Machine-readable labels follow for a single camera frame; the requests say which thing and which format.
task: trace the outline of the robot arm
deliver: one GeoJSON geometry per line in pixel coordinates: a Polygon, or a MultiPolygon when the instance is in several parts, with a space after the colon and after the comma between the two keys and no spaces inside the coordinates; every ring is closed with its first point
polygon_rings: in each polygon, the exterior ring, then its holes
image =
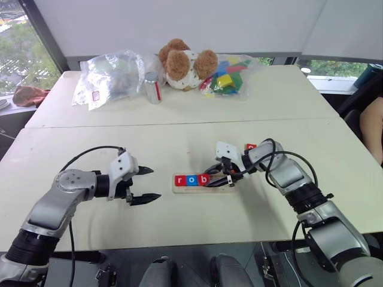
{"type": "Polygon", "coordinates": [[[41,281],[49,258],[82,201],[106,197],[139,205],[159,198],[159,194],[135,197],[130,191],[134,175],[150,172],[153,171],[148,167],[138,166],[126,151],[121,151],[110,164],[108,175],[77,169],[60,172],[25,219],[9,251],[0,258],[0,286],[18,286],[16,282],[34,286],[41,281]]]}
{"type": "Polygon", "coordinates": [[[253,172],[268,172],[272,183],[297,212],[298,220],[310,228],[305,239],[325,270],[339,272],[344,286],[359,286],[362,282],[363,286],[375,286],[382,282],[383,262],[370,257],[363,236],[328,200],[330,196],[323,196],[299,164],[286,156],[278,142],[266,140],[244,155],[235,146],[218,142],[216,159],[221,164],[206,172],[222,171],[226,177],[207,187],[233,185],[253,172]]]}

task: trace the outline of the white wall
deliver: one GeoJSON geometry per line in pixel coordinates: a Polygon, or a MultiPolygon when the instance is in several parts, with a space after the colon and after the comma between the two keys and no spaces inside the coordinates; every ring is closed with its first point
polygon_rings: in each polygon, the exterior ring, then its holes
{"type": "Polygon", "coordinates": [[[326,0],[35,0],[66,57],[172,38],[194,50],[300,53],[326,0]]]}
{"type": "Polygon", "coordinates": [[[302,54],[383,60],[383,0],[327,0],[302,54]]]}

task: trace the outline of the brown cloth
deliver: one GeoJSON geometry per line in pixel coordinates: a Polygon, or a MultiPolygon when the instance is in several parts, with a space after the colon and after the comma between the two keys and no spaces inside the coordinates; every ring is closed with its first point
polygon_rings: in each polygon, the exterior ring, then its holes
{"type": "Polygon", "coordinates": [[[17,106],[40,106],[50,90],[30,86],[17,86],[13,95],[13,102],[17,106]]]}

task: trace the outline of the stuffed toy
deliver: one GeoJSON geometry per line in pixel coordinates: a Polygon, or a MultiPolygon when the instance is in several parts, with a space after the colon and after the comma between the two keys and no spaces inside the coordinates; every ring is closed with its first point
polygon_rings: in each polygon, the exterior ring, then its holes
{"type": "Polygon", "coordinates": [[[195,53],[181,39],[173,39],[158,55],[173,88],[189,91],[211,76],[217,66],[217,55],[211,50],[195,53]]]}

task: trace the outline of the clear plastic bag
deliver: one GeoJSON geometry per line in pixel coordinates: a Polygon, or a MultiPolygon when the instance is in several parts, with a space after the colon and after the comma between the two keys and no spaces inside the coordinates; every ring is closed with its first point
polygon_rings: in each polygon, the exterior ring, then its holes
{"type": "Polygon", "coordinates": [[[147,72],[157,72],[160,84],[165,73],[156,55],[142,56],[130,50],[105,54],[80,62],[81,77],[72,105],[88,104],[89,110],[112,100],[140,95],[147,72]]]}
{"type": "Polygon", "coordinates": [[[258,58],[247,55],[217,54],[218,68],[199,90],[207,97],[247,99],[249,76],[265,68],[258,58]]]}

